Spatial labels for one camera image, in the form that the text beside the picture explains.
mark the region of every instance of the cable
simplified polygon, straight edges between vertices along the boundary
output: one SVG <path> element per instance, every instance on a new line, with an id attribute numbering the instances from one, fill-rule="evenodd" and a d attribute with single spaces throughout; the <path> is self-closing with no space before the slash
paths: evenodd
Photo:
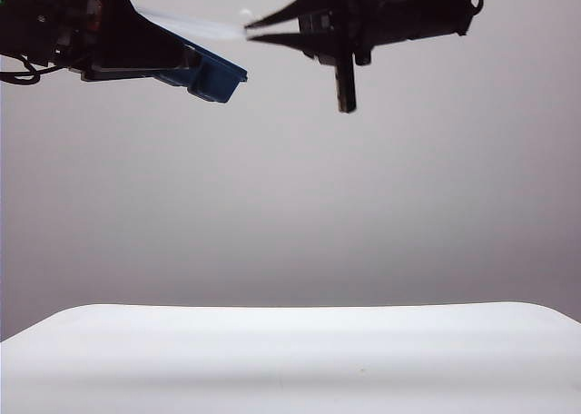
<path id="1" fill-rule="evenodd" d="M 10 54 L 11 58 L 19 60 L 28 69 L 28 72 L 0 72 L 0 81 L 16 85 L 33 85 L 40 82 L 41 75 L 64 69 L 64 66 L 53 66 L 46 69 L 38 70 L 23 55 Z"/>

